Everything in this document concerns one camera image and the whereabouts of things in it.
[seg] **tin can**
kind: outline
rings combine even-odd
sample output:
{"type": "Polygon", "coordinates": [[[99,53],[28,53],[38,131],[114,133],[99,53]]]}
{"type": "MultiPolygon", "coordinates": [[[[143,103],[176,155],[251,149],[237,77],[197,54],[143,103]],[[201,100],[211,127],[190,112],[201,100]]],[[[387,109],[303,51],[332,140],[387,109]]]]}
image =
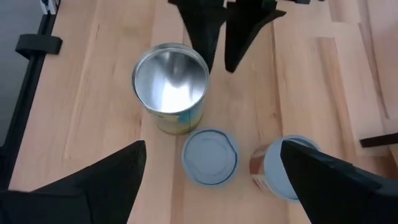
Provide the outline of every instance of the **tin can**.
{"type": "Polygon", "coordinates": [[[169,134],[195,129],[203,114],[209,70],[183,44],[160,44],[143,54],[132,72],[132,87],[156,125],[169,134]]]}
{"type": "Polygon", "coordinates": [[[263,192],[272,192],[280,198],[291,202],[299,202],[299,198],[287,177],[282,159],[280,158],[283,140],[294,141],[320,151],[320,148],[306,137],[299,135],[285,136],[268,146],[260,146],[254,151],[249,163],[250,175],[253,182],[263,192]]]}

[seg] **second can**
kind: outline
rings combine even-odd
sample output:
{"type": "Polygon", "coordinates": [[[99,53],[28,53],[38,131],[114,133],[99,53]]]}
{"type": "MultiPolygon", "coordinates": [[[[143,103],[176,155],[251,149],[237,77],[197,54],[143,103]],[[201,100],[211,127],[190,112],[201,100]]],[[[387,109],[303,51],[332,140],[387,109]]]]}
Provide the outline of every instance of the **second can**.
{"type": "Polygon", "coordinates": [[[271,145],[261,146],[254,151],[250,159],[250,175],[254,183],[263,192],[273,192],[278,197],[299,202],[292,184],[287,177],[280,152],[282,142],[289,140],[320,151],[320,148],[312,140],[299,136],[285,136],[274,141],[271,145]]]}
{"type": "Polygon", "coordinates": [[[198,126],[208,82],[208,67],[200,54],[176,43],[145,52],[132,73],[139,101],[169,134],[185,134],[198,126]]]}

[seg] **plastic lid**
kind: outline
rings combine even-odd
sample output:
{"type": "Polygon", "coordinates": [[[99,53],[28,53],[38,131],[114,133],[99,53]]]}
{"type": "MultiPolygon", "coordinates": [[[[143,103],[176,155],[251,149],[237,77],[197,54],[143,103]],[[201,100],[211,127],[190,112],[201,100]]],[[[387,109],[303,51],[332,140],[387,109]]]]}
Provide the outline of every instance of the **plastic lid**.
{"type": "Polygon", "coordinates": [[[267,184],[269,188],[277,195],[298,202],[299,198],[295,193],[289,178],[287,177],[285,167],[280,158],[280,151],[283,140],[291,140],[302,144],[304,146],[311,147],[316,150],[320,148],[311,140],[303,136],[286,136],[273,142],[267,151],[266,158],[264,161],[264,173],[266,174],[267,184]]]}
{"type": "Polygon", "coordinates": [[[225,184],[239,164],[238,145],[220,130],[194,132],[185,141],[182,164],[189,178],[198,184],[207,187],[225,184]]]}

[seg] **metal rim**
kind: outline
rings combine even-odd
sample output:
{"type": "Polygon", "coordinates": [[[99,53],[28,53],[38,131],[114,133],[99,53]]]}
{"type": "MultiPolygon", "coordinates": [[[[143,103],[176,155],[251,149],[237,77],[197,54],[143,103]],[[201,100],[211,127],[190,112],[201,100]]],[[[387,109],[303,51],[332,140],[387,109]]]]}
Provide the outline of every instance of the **metal rim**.
{"type": "Polygon", "coordinates": [[[199,102],[201,102],[201,100],[205,97],[206,91],[208,88],[208,84],[209,84],[209,69],[208,69],[207,64],[206,64],[205,60],[203,59],[203,57],[200,56],[200,54],[197,51],[193,50],[191,47],[186,46],[184,44],[178,44],[178,43],[164,43],[164,44],[157,45],[142,54],[142,57],[138,60],[138,62],[134,66],[134,70],[132,71],[131,81],[132,81],[132,88],[133,88],[138,100],[145,107],[145,109],[147,109],[149,111],[153,111],[155,113],[160,113],[160,114],[179,114],[179,113],[183,113],[185,111],[192,109],[199,102]],[[206,73],[206,85],[205,85],[203,94],[192,106],[190,106],[187,109],[181,110],[181,111],[177,111],[177,112],[173,112],[173,113],[164,113],[162,111],[155,110],[155,109],[151,108],[150,106],[146,105],[140,99],[138,92],[136,90],[136,77],[137,77],[137,74],[139,72],[139,69],[140,69],[140,66],[142,65],[142,63],[145,62],[151,55],[154,55],[156,52],[162,52],[162,51],[170,50],[170,49],[183,50],[184,53],[186,53],[187,55],[192,56],[194,59],[196,59],[196,61],[198,61],[201,64],[201,66],[203,67],[203,69],[206,73]]]}
{"type": "MultiPolygon", "coordinates": [[[[301,136],[301,135],[289,135],[289,136],[284,136],[284,137],[282,137],[282,138],[280,138],[280,139],[274,141],[272,144],[270,144],[270,145],[268,146],[268,149],[270,149],[271,146],[272,146],[273,144],[275,144],[275,143],[277,143],[277,142],[279,142],[279,141],[288,140],[288,139],[294,139],[294,140],[299,141],[299,142],[302,142],[302,143],[307,143],[307,144],[310,145],[314,150],[321,151],[320,148],[319,148],[319,146],[318,146],[314,141],[312,141],[311,139],[306,138],[306,137],[304,137],[304,136],[301,136]]],[[[277,190],[277,187],[269,180],[268,174],[269,174],[270,171],[269,171],[269,170],[266,170],[265,164],[263,165],[262,168],[263,168],[263,170],[264,170],[265,181],[267,182],[267,185],[268,185],[269,189],[270,189],[274,194],[276,194],[276,195],[278,195],[278,196],[280,196],[280,197],[282,197],[282,198],[284,198],[284,199],[286,199],[286,200],[289,200],[289,201],[291,201],[291,202],[300,203],[299,197],[297,197],[297,198],[290,198],[290,197],[288,197],[288,196],[286,196],[286,195],[280,193],[280,192],[277,190]]]]}

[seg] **wooden table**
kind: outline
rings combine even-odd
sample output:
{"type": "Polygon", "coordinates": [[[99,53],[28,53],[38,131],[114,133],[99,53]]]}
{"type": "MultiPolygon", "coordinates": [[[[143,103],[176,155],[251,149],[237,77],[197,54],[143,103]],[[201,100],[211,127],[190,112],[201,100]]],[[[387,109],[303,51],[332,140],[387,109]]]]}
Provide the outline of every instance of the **wooden table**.
{"type": "Polygon", "coordinates": [[[175,6],[62,1],[53,29],[62,50],[45,59],[10,188],[34,190],[143,139],[146,171],[130,223],[308,223],[300,204],[253,184],[255,148],[301,134],[329,155],[396,177],[388,147],[362,149],[358,142],[385,134],[389,121],[365,3],[280,2],[287,15],[260,31],[234,74],[224,68],[224,24],[200,128],[233,134],[241,163],[230,184],[206,189],[182,169],[186,136],[158,130],[131,87],[145,50],[163,42],[190,45],[175,6]]]}

